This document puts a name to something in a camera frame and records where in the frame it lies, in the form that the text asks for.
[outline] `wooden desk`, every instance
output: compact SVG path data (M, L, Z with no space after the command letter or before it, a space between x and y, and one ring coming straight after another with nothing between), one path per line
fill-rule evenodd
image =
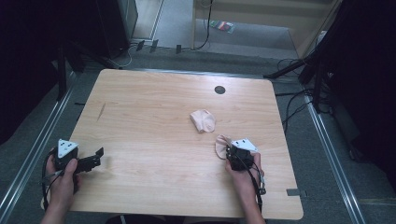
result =
M288 27L299 58L327 30L342 0L215 0L211 20ZM195 42L195 20L207 20L210 1L193 0L191 47Z
M197 109L216 117L213 133L197 132ZM297 186L270 81L120 70L101 72L71 136L81 158L105 148L102 165L83 174L72 210L242 217L214 149L219 134L259 148L263 216L301 218L300 197L286 192Z

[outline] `white triangular marker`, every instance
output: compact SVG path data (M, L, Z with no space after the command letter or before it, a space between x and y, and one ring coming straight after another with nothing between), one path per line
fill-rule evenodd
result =
M232 141L231 143L233 144L233 146L244 150L255 151L255 152L259 151L247 138Z
M73 151L78 146L77 143L64 141L59 139L58 141L58 158L63 158L67 153Z

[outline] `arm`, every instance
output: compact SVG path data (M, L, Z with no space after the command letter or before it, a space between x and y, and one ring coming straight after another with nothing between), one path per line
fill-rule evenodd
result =
M53 155L49 157L47 162L47 172L49 174L55 173L55 167L53 164ZM41 224L62 224L66 217L66 213L73 204L74 197L74 184L73 174L76 171L78 162L76 159L71 160L64 171L64 176L59 176L55 182L50 186L50 200L49 207L41 220Z
M259 168L261 165L260 153L252 154L254 157L254 163L257 164ZM265 224L265 220L262 218L262 213L260 212L259 206L256 202L256 191L251 182L250 175L247 171L234 171L231 168L231 164L226 160L225 169L233 178L233 186L238 195L239 202L241 203L242 209L245 214L247 224ZM260 180L257 175L257 171L250 169L250 172L256 178L257 183L260 185Z

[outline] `table scratch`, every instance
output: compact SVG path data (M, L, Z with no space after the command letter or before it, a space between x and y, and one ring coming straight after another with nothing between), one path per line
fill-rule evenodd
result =
M98 117L98 119L97 119L96 121L98 121L99 118L102 116L103 111L105 110L105 106L106 106L106 103L104 103L104 104L102 105L102 109L100 110L99 117Z

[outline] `cloth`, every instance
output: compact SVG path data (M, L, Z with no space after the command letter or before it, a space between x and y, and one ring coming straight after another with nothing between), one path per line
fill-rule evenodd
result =
M225 151L227 145L229 147L231 146L230 137L221 134L216 138L215 150L219 158L221 158L222 160L227 159L226 151Z
M215 131L216 119L205 109L194 111L190 114L192 122L199 133L212 133Z

